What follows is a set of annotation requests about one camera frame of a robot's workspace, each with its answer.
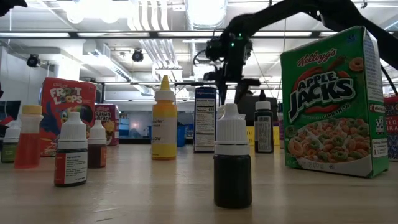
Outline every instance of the yellow squeeze bottle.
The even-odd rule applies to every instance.
[[[172,160],[177,155],[177,106],[169,77],[163,76],[152,108],[152,159]]]

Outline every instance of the table surface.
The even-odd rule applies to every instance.
[[[53,186],[54,158],[14,170],[0,164],[0,223],[398,223],[398,163],[374,179],[285,167],[252,155],[252,206],[213,203],[213,155],[178,149],[152,161],[150,145],[108,148],[108,164],[85,185]]]

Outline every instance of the dark green dropper bottle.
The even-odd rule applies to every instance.
[[[266,101],[264,90],[260,92],[260,99],[256,102],[254,113],[254,149],[258,153],[274,152],[274,130],[271,103]]]

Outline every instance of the apple jacks cereal box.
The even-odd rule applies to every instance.
[[[101,120],[106,131],[106,144],[119,144],[119,109],[113,104],[95,105],[95,119]]]
[[[46,78],[42,88],[43,120],[40,123],[39,147],[41,156],[55,156],[61,125],[69,112],[80,112],[87,125],[87,137],[94,125],[96,87],[87,82]]]
[[[373,177],[388,170],[377,42],[352,27],[280,56],[289,167]]]

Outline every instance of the black liquid bottle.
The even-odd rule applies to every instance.
[[[236,104],[226,104],[217,121],[214,155],[214,202],[223,208],[251,205],[251,158],[246,122]]]
[[[273,117],[271,104],[265,99],[264,90],[261,90],[260,101],[256,102],[256,112],[254,113],[254,149],[258,153],[273,153]]]

